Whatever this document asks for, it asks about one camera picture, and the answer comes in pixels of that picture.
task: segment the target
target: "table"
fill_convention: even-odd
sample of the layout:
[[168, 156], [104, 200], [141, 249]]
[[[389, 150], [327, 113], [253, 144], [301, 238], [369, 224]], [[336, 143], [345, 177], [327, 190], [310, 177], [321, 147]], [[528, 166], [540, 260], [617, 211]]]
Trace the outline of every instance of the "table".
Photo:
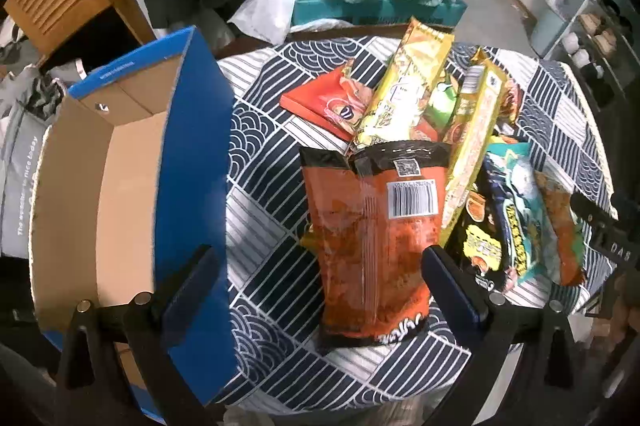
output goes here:
[[[308, 225], [299, 145], [344, 150], [325, 130], [282, 109], [281, 94], [354, 58], [353, 76], [382, 78], [399, 40], [358, 36], [294, 41], [221, 59], [236, 95], [226, 204], [230, 312], [238, 372], [216, 399], [271, 414], [365, 408], [448, 386], [469, 352], [456, 344], [433, 298], [429, 331], [390, 346], [316, 352], [322, 284], [314, 255], [298, 244]], [[477, 46], [455, 43], [447, 70], [462, 80]], [[534, 167], [610, 211], [612, 182], [593, 115], [562, 63], [484, 47], [525, 91], [518, 135], [532, 142]], [[585, 239], [590, 229], [584, 226]], [[549, 297], [576, 310], [612, 265], [587, 248], [587, 281], [559, 287], [544, 277], [509, 294], [542, 307]]]

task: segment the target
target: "gray floor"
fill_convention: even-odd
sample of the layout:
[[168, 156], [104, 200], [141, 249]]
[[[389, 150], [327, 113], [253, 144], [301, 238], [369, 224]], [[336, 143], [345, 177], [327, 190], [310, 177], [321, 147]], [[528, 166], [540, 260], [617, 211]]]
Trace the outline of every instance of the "gray floor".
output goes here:
[[466, 11], [454, 30], [456, 41], [486, 44], [537, 57], [524, 31], [520, 11], [510, 0], [463, 0]]

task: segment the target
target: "open box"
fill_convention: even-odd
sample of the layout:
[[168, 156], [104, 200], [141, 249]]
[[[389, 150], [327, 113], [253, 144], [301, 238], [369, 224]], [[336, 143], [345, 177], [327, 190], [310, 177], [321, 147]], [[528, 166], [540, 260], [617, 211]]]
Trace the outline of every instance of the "open box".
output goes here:
[[[113, 61], [69, 94], [34, 182], [29, 247], [40, 328], [65, 332], [83, 299], [120, 305], [153, 292], [210, 245], [218, 279], [169, 350], [206, 403], [236, 367], [225, 260], [232, 90], [191, 27]], [[122, 364], [140, 387], [127, 354]], [[146, 392], [134, 392], [151, 408]]]

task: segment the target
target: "screw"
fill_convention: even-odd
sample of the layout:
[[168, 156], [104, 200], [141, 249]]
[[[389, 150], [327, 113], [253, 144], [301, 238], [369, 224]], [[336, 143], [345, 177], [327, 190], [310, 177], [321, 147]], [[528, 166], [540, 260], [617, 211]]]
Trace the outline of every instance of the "screw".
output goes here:
[[140, 294], [136, 294], [133, 301], [135, 301], [136, 305], [146, 305], [151, 301], [151, 292], [141, 292]]
[[560, 301], [551, 300], [549, 301], [549, 308], [551, 308], [551, 310], [553, 310], [556, 314], [559, 314], [562, 312], [562, 309], [564, 307], [562, 306], [562, 303], [560, 303]]
[[78, 310], [78, 312], [86, 312], [90, 308], [91, 308], [91, 301], [82, 300], [82, 301], [80, 301], [80, 303], [78, 303], [78, 306], [76, 307], [76, 310]]
[[504, 305], [505, 301], [507, 301], [507, 298], [505, 298], [499, 292], [492, 292], [491, 294], [489, 294], [489, 301], [491, 301], [491, 303], [493, 303], [494, 305], [500, 306]]

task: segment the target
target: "navy and white tablecloth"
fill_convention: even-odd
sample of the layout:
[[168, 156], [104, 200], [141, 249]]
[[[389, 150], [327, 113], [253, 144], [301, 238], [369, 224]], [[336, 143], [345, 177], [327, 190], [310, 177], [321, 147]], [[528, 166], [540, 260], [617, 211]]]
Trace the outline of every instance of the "navy and white tablecloth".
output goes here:
[[[272, 414], [363, 408], [440, 390], [469, 357], [433, 298], [429, 331], [411, 341], [340, 348], [326, 356], [316, 352], [322, 284], [315, 256], [298, 244], [308, 225], [298, 147], [344, 150], [346, 144], [278, 101], [283, 92], [351, 57], [354, 77], [375, 86], [398, 43], [377, 37], [286, 43], [219, 62], [236, 94], [226, 253], [238, 360], [219, 402]], [[476, 49], [455, 43], [447, 70], [463, 79]], [[509, 50], [485, 50], [526, 92], [517, 132], [532, 142], [533, 165], [610, 210], [604, 148], [571, 71]], [[612, 271], [590, 249], [584, 266], [588, 280], [581, 287], [561, 288], [539, 277], [517, 287], [510, 300], [542, 307], [551, 295], [573, 311]]]

